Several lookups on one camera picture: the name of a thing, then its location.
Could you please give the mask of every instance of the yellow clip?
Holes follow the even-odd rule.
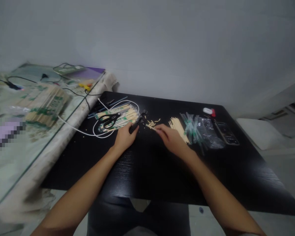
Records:
[[[79,86],[85,88],[87,91],[91,91],[91,88],[89,86],[86,86],[84,84],[79,84]]]

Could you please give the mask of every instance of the bundle of chopsticks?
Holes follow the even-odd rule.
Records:
[[[186,143],[189,143],[189,140],[186,136],[186,133],[184,131],[184,128],[182,127],[180,121],[178,118],[175,118],[175,117],[172,117],[169,121],[169,126],[172,128],[172,129],[175,129],[178,131],[180,137],[182,137],[182,139],[186,142]]]
[[[116,114],[118,112],[121,113],[121,116],[118,118],[118,120],[115,122],[115,124],[111,128],[105,129],[103,127],[103,124],[100,124],[98,127],[98,130],[100,132],[111,132],[125,126],[128,122],[134,123],[136,119],[139,117],[139,114],[135,110],[135,108],[130,104],[126,104],[126,105],[118,106],[111,110],[99,112],[96,114],[95,118],[99,119],[104,115]]]
[[[26,122],[51,127],[68,99],[69,95],[58,86],[38,83],[22,93],[13,107],[27,111]]]

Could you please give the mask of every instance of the left hand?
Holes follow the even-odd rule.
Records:
[[[137,135],[139,126],[133,131],[132,134],[129,133],[129,129],[132,126],[131,122],[128,122],[124,127],[120,128],[117,133],[114,148],[124,152],[128,147],[130,147]]]

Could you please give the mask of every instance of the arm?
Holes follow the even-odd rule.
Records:
[[[32,236],[74,234],[96,199],[111,168],[134,142],[139,127],[129,134],[131,125],[129,122],[118,130],[114,146],[62,196]]]
[[[188,147],[176,130],[164,124],[155,128],[168,150],[181,158],[190,168],[214,217],[227,235],[241,233],[265,235],[248,211]]]

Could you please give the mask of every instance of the forearm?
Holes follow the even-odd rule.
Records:
[[[263,231],[248,211],[190,150],[183,160],[196,177],[203,195],[219,224],[225,229],[263,235]]]
[[[122,152],[112,147],[51,209],[39,227],[62,230],[75,228],[96,199],[109,171]]]

